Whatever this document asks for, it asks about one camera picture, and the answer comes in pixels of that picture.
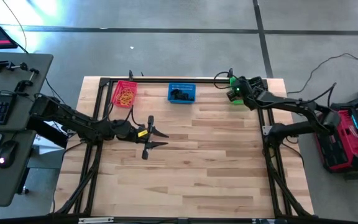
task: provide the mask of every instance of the blue basket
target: blue basket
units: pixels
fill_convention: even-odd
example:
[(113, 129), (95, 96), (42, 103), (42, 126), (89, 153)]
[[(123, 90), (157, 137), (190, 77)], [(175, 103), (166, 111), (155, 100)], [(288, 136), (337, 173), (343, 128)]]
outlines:
[[(171, 91), (172, 90), (181, 90), (183, 93), (189, 94), (189, 98), (194, 98), (192, 100), (171, 100)], [(196, 101), (196, 85), (189, 83), (169, 83), (168, 87), (168, 101), (171, 103), (185, 103), (192, 104)]]

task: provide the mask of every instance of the concrete floor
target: concrete floor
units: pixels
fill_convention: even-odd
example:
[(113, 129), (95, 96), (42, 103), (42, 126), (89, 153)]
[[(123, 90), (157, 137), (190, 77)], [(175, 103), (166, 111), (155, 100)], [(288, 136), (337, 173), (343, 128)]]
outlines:
[[(6, 0), (23, 25), (76, 28), (257, 29), (252, 0)], [(260, 0), (264, 29), (358, 30), (358, 1)], [(16, 21), (0, 2), (0, 24)], [(17, 27), (5, 27), (19, 43)], [(237, 76), (267, 77), (258, 34), (187, 34), (122, 32), (26, 32), (29, 52), (53, 54), (48, 79), (75, 107), (85, 75), (212, 77), (228, 68)], [(310, 71), (328, 57), (349, 52), (358, 57), (358, 35), (267, 34), (273, 77), (284, 78), (288, 91), (299, 90)], [(358, 92), (358, 61), (349, 57), (324, 64), (305, 91), (291, 97), (312, 98), (337, 82), (332, 101), (353, 99)], [(64, 88), (63, 83), (71, 83)], [(43, 88), (50, 94), (47, 86)], [(325, 104), (326, 98), (318, 102)], [(295, 121), (301, 118), (294, 116)], [(315, 214), (358, 221), (358, 180), (327, 173), (311, 135), (300, 138)], [(15, 196), (0, 218), (49, 212), (56, 170), (33, 170), (29, 195)]]

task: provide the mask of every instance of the wooden tabletop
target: wooden tabletop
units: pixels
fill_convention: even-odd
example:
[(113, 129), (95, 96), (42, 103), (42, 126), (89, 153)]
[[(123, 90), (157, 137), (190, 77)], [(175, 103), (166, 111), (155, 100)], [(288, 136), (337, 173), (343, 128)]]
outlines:
[[(99, 79), (85, 77), (83, 81), (77, 110), (89, 116)], [(267, 81), (272, 93), (286, 95), (282, 79)], [(257, 112), (230, 103), (226, 91), (212, 84), (197, 84), (195, 104), (179, 105), (167, 101), (168, 83), (138, 83), (135, 120), (146, 123), (148, 115), (154, 115), (156, 128), (170, 138), (153, 136), (152, 140), (169, 144), (152, 150), (144, 161), (144, 145), (105, 141), (92, 215), (273, 217)], [(128, 111), (115, 106), (110, 118), (125, 118)], [(273, 113), (276, 122), (292, 123), (289, 112)], [(73, 137), (68, 147), (77, 143), (78, 138)], [(298, 150), (297, 144), (287, 144)], [(85, 148), (82, 145), (65, 155), (55, 192), (57, 209), (78, 185)], [(289, 189), (306, 211), (313, 213), (301, 159), (285, 146), (281, 153)]]

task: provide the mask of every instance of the gray desk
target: gray desk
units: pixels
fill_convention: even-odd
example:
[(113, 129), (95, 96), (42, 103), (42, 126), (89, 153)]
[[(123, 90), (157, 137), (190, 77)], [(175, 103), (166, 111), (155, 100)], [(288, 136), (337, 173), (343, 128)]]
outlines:
[[(1, 144), (11, 140), (14, 132), (6, 132), (3, 135)], [(31, 130), (21, 131), (16, 134), (14, 140), (19, 144), (17, 146), (15, 161), (9, 168), (0, 168), (0, 206), (5, 207), (11, 204), (13, 196), (17, 192), (22, 180), (34, 138), (35, 131)]]
[[(0, 61), (8, 60), (12, 61), (15, 65), (19, 65), (25, 62), (29, 69), (35, 68), (40, 71), (38, 75), (35, 75), (32, 79), (34, 83), (32, 86), (28, 86), (25, 92), (28, 93), (30, 98), (34, 99), (34, 93), (38, 93), (42, 84), (44, 84), (45, 77), (47, 76), (50, 64), (52, 63), (53, 56), (47, 54), (19, 54), (19, 53), (3, 53), (0, 52)], [(9, 90), (14, 91), (18, 82), (22, 80), (28, 80), (31, 76), (30, 72), (23, 71), (19, 68), (13, 72), (9, 70), (3, 70), (0, 73), (0, 91)], [(27, 126), (29, 121), (32, 102), (26, 98), (17, 96), (11, 115), (6, 125), (0, 125), (0, 131), (18, 131), (23, 130)]]

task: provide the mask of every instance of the computer mouse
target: computer mouse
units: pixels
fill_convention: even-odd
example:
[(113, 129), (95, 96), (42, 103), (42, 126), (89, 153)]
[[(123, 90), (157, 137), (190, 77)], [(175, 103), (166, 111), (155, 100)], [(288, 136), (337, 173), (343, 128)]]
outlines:
[(17, 141), (9, 140), (0, 146), (0, 168), (10, 167), (14, 160), (17, 148)]

